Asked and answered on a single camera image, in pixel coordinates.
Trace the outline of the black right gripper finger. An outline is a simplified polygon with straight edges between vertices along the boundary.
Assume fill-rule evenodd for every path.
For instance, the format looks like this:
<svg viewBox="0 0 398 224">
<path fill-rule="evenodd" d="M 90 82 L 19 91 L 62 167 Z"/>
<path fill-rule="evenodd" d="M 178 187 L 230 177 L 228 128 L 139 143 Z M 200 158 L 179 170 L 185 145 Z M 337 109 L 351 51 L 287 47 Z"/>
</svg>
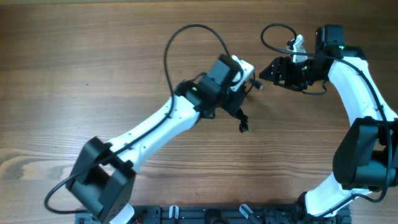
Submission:
<svg viewBox="0 0 398 224">
<path fill-rule="evenodd" d="M 266 67 L 266 68 L 264 69 L 264 71 L 265 71 L 266 73 L 279 73 L 279 72 L 281 72 L 282 69 L 283 69 L 283 67 L 284 67 L 284 66 L 283 66 L 284 60 L 285 60 L 284 57 L 277 57 L 277 58 L 275 58 L 275 59 L 271 62 L 271 64 L 270 64 L 268 67 Z"/>
<path fill-rule="evenodd" d="M 272 82 L 274 85 L 279 84 L 279 70 L 277 67 L 267 67 L 260 74 L 259 78 Z"/>
</svg>

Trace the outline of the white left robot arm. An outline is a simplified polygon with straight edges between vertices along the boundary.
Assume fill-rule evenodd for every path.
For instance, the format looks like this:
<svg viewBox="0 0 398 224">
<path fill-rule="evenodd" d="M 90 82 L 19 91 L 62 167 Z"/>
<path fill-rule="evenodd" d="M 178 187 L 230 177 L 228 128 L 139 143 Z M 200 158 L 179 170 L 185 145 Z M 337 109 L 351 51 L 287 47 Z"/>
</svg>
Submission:
<svg viewBox="0 0 398 224">
<path fill-rule="evenodd" d="M 129 199 L 136 174 L 171 139 L 200 119 L 213 119 L 216 108 L 238 119 L 240 132 L 248 131 L 241 105 L 253 75 L 250 63 L 220 55 L 209 72 L 181 82 L 165 105 L 135 128 L 108 142 L 90 139 L 73 167 L 77 178 L 67 189 L 99 222 L 127 223 L 134 216 Z"/>
</svg>

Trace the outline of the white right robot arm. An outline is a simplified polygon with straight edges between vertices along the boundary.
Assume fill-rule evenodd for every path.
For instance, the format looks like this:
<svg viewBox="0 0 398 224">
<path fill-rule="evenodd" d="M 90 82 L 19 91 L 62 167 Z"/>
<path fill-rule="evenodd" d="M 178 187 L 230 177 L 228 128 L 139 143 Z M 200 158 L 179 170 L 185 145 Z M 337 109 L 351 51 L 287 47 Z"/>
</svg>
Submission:
<svg viewBox="0 0 398 224">
<path fill-rule="evenodd" d="M 377 89 L 362 49 L 345 45 L 341 25 L 319 27 L 311 54 L 296 35 L 259 76 L 303 94 L 315 82 L 330 82 L 349 119 L 349 130 L 333 157 L 332 173 L 302 195 L 297 219 L 334 217 L 357 198 L 378 203 L 389 188 L 397 186 L 397 114 Z"/>
</svg>

